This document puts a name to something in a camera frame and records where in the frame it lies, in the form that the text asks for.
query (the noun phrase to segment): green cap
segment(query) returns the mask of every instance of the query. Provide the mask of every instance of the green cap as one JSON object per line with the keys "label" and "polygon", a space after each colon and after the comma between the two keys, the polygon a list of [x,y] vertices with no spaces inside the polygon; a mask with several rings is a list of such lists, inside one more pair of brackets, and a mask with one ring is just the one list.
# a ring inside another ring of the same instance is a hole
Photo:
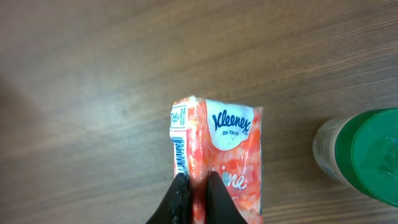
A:
{"label": "green cap", "polygon": [[336,161],[360,192],[398,207],[398,108],[361,113],[336,139]]}

